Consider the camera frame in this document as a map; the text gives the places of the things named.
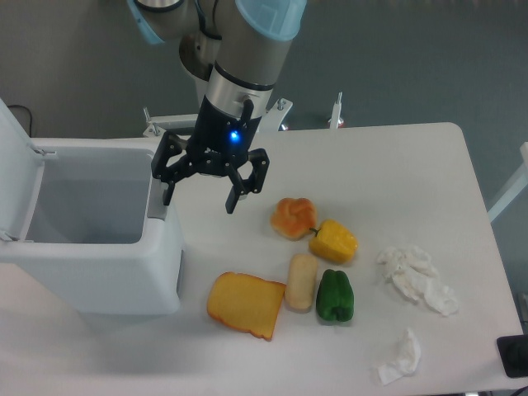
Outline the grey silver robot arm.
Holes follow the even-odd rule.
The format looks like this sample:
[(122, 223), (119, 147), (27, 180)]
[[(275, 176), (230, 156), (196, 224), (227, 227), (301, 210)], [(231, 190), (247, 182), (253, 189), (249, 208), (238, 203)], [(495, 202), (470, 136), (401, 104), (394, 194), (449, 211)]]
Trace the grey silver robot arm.
[(297, 36), (304, 1), (130, 1), (139, 31), (150, 44), (180, 41), (186, 71), (205, 84), (193, 132), (164, 132), (152, 176), (167, 185), (197, 173), (228, 177), (226, 210), (262, 190), (269, 158), (251, 147), (281, 69)]

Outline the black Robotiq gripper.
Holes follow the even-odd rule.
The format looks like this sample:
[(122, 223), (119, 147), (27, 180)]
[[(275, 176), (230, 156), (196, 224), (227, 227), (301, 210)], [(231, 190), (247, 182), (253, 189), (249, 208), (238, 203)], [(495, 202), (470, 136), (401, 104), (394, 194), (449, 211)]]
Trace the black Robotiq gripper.
[[(261, 192), (269, 168), (264, 148), (250, 149), (261, 117), (255, 117), (255, 104), (249, 97), (240, 103), (240, 115), (230, 115), (204, 98), (196, 125), (188, 140), (175, 132), (165, 132), (151, 162), (154, 179), (167, 184), (163, 204), (169, 205), (176, 184), (197, 172), (228, 176), (232, 187), (225, 209), (232, 214), (241, 197)], [(252, 165), (248, 178), (242, 179), (238, 169), (246, 162)]]

